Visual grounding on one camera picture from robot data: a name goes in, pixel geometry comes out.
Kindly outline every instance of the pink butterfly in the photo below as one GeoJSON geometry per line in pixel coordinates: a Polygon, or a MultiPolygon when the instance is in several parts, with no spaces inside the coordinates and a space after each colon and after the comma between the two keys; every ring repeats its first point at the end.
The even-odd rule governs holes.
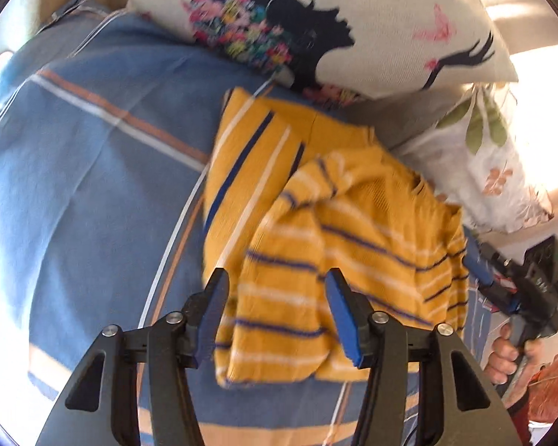
{"type": "Polygon", "coordinates": [[[448,17],[443,13],[440,5],[434,5],[435,30],[421,30],[414,33],[414,40],[432,40],[435,42],[450,42],[457,34],[456,26],[450,23],[448,17]]]}

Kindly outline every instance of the orange plastic bag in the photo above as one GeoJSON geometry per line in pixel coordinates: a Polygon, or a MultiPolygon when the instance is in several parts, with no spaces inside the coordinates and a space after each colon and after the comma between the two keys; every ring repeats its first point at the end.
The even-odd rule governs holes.
{"type": "Polygon", "coordinates": [[[558,354],[548,367],[535,374],[529,386],[529,419],[553,423],[558,418],[558,354]]]}

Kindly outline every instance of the decorative throw pillow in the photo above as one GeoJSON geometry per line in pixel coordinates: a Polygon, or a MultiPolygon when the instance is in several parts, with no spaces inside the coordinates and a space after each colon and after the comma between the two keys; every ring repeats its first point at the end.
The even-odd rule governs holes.
{"type": "Polygon", "coordinates": [[[525,175],[508,85],[474,85],[432,128],[391,152],[423,174],[437,198],[463,206],[478,231],[513,232],[548,221],[547,191],[525,175]]]}
{"type": "Polygon", "coordinates": [[[128,6],[321,102],[517,79],[480,0],[129,0],[128,6]]]}

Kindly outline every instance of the human hand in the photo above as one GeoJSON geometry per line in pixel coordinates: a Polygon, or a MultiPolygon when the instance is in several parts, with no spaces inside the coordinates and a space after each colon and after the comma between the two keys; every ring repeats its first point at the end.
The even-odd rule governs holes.
{"type": "MultiPolygon", "coordinates": [[[[519,356],[519,351],[509,341],[512,328],[510,324],[504,324],[500,329],[500,336],[492,344],[492,353],[488,358],[488,363],[484,369],[485,374],[492,384],[505,384],[508,375],[516,371],[515,360],[519,356]]],[[[527,392],[527,386],[534,374],[539,371],[542,362],[543,344],[541,339],[525,342],[525,357],[527,366],[523,369],[521,376],[517,379],[513,389],[503,401],[507,409],[515,404],[527,392]]]]}

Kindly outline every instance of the black cable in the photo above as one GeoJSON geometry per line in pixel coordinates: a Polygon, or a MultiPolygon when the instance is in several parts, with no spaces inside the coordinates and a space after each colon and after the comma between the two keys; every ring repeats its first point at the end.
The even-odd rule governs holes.
{"type": "Polygon", "coordinates": [[[407,438],[405,438],[405,442],[403,443],[403,446],[408,446],[409,444],[409,439],[411,439],[411,436],[414,435],[414,432],[416,432],[418,430],[418,426],[417,424],[415,425],[414,429],[411,430],[411,432],[407,435],[407,438]]]}

